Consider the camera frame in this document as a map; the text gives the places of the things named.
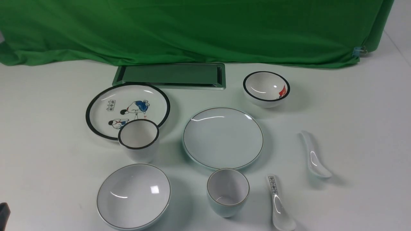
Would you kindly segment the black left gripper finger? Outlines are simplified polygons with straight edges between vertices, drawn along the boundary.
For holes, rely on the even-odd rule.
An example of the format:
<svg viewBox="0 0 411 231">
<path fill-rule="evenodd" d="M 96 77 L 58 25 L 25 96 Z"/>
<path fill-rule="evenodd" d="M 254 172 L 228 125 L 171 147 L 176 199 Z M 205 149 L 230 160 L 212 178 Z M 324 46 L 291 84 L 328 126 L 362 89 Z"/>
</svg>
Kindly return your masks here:
<svg viewBox="0 0 411 231">
<path fill-rule="evenodd" d="M 1 203 L 0 204 L 0 230 L 1 231 L 5 230 L 10 214 L 11 214 L 11 210 L 9 208 L 8 203 Z"/>
</svg>

